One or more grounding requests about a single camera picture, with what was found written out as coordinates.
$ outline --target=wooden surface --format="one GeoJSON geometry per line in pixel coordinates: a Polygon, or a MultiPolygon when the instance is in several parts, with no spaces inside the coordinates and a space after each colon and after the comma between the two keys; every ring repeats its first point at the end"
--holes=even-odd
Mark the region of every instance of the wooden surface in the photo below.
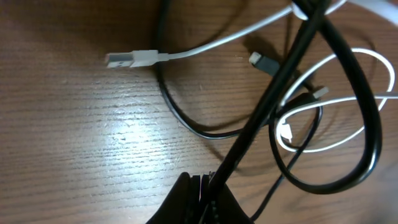
{"type": "MultiPolygon", "coordinates": [[[[282,9],[287,1],[174,0],[165,46],[170,52],[237,31],[282,9]]],[[[216,170],[234,139],[206,141],[166,107],[151,68],[106,69],[108,52],[149,49],[159,1],[0,1],[0,223],[145,223],[178,175],[216,170]]],[[[330,16],[353,47],[374,47],[398,67],[398,29],[347,4],[330,16]]],[[[169,88],[186,113],[208,126],[243,125],[271,78],[248,64],[248,48],[274,46],[283,57],[300,21],[283,18],[251,35],[167,63],[169,88]]],[[[330,54],[319,35],[303,72],[330,54]]],[[[386,69],[358,55],[374,91],[386,69]]],[[[314,79],[326,98],[352,94],[337,61],[314,79]]],[[[382,111],[383,153],[361,185],[312,195],[284,182],[258,223],[397,223],[398,104],[382,111]]],[[[290,120],[295,134],[311,112],[290,120]]],[[[327,106],[313,142],[325,146],[355,131],[355,102],[327,106]]],[[[349,172],[363,134],[342,147],[300,158],[294,173],[325,183],[349,172]]],[[[281,150],[286,159],[291,155],[281,150]]],[[[228,181],[253,214],[279,175],[262,130],[228,181]]]]}

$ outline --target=usb connector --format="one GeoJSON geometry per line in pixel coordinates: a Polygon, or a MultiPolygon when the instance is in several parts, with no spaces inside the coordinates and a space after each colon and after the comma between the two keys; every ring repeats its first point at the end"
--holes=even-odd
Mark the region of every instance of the usb connector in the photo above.
{"type": "Polygon", "coordinates": [[[110,53],[106,56],[108,68],[151,66],[156,62],[169,60],[168,54],[160,54],[157,50],[133,50],[128,53],[110,53]]]}
{"type": "MultiPolygon", "coordinates": [[[[297,108],[299,106],[303,106],[309,103],[314,103],[318,101],[323,95],[327,94],[329,92],[328,87],[325,86],[320,86],[316,88],[314,91],[311,91],[310,93],[302,93],[299,96],[295,97],[293,100],[290,100],[279,112],[279,114],[284,114],[294,108],[297,108]]],[[[282,125],[280,126],[280,135],[289,141],[289,143],[292,143],[293,139],[293,133],[292,133],[292,128],[290,127],[290,124],[286,122],[286,120],[283,120],[282,125]]]]}

